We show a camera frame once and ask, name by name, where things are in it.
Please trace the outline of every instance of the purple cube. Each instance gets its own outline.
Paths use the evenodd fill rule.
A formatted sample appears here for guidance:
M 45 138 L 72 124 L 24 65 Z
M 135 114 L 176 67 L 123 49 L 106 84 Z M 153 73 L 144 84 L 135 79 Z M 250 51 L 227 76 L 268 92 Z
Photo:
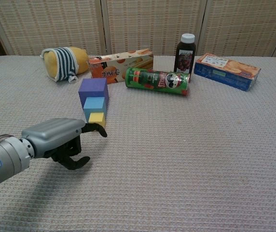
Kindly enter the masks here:
M 87 97 L 105 97 L 106 106 L 108 106 L 109 94 L 106 78 L 83 79 L 78 93 L 82 108 Z

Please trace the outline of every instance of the dark juice bottle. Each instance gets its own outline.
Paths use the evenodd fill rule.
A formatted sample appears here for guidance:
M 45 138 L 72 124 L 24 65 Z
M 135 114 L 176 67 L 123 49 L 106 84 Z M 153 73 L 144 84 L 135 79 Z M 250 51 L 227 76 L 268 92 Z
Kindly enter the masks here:
M 183 34 L 181 42 L 177 46 L 174 72 L 192 73 L 194 57 L 196 52 L 195 36 Z

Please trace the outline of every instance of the light blue cube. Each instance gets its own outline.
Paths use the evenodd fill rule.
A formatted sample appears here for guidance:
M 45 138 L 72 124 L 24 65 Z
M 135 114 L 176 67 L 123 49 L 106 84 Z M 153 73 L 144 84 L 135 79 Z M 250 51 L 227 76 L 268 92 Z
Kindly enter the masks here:
M 87 97 L 84 103 L 83 111 L 86 121 L 89 121 L 90 114 L 103 112 L 105 117 L 107 113 L 105 97 Z

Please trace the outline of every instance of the striped cloth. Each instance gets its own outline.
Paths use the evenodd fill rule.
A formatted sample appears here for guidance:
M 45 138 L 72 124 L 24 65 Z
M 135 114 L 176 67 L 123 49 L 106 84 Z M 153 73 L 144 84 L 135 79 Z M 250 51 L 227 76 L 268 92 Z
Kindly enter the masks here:
M 55 77 L 50 77 L 54 81 L 68 80 L 70 83 L 72 81 L 78 80 L 76 74 L 79 69 L 75 54 L 69 47 L 58 47 L 58 48 L 47 48 L 41 52 L 41 58 L 45 52 L 54 52 L 57 62 L 57 72 Z

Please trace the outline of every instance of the white bottle cap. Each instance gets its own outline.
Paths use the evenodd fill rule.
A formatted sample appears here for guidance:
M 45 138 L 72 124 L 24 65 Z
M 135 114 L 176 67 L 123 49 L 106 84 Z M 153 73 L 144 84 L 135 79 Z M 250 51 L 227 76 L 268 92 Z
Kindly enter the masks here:
M 193 34 L 185 33 L 181 36 L 181 42 L 191 44 L 195 42 L 195 36 Z

